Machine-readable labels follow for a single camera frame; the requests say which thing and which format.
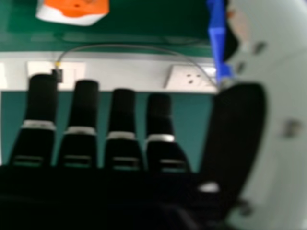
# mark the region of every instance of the orange object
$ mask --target orange object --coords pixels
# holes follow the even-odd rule
[[[45,5],[71,18],[109,13],[109,0],[45,0]]]

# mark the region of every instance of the black plug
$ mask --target black plug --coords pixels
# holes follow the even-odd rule
[[[58,83],[63,82],[63,70],[62,69],[53,69],[52,76],[54,76],[57,79]]]

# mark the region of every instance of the green board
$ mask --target green board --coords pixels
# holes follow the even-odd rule
[[[205,0],[110,0],[110,14],[87,27],[37,19],[37,1],[0,1],[0,51],[59,51],[85,44],[129,43],[212,56]]]
[[[145,147],[145,109],[148,93],[137,93],[136,125],[137,137],[141,147]],[[110,92],[102,92],[98,112],[98,162],[103,166],[103,149],[107,133],[107,122],[111,104]],[[194,172],[199,168],[204,141],[212,109],[212,96],[205,94],[172,93],[173,122],[177,142],[185,151]],[[20,130],[25,110],[26,92],[2,92],[1,94],[1,152],[2,162],[7,164]],[[71,92],[59,93],[57,113],[57,138],[53,164],[56,162],[62,135],[66,129]]]

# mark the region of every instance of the gray cable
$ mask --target gray cable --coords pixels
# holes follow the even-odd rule
[[[170,50],[170,49],[165,49],[165,48],[160,48],[160,47],[156,47],[156,46],[144,46],[144,45],[129,45],[129,44],[95,44],[95,45],[85,45],[85,46],[77,46],[75,48],[69,49],[67,51],[64,51],[58,58],[58,60],[55,63],[55,68],[56,71],[59,70],[59,64],[62,62],[63,58],[70,52],[75,52],[78,50],[82,50],[82,49],[88,49],[88,48],[97,48],[97,47],[118,47],[118,48],[136,48],[136,49],[151,49],[151,50],[157,50],[157,51],[162,51],[165,53],[169,53],[178,57],[183,58],[184,60],[186,60],[189,64],[192,64],[193,66],[197,67],[203,76],[205,76],[205,80],[209,81],[211,83],[212,86],[214,86],[215,88],[218,88],[216,83],[208,76],[208,74],[206,73],[206,71],[195,61],[193,61],[190,57],[181,54],[179,52]]]

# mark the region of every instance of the orange and white object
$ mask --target orange and white object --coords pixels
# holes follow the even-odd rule
[[[38,0],[36,17],[43,21],[93,25],[109,13],[109,0]]]

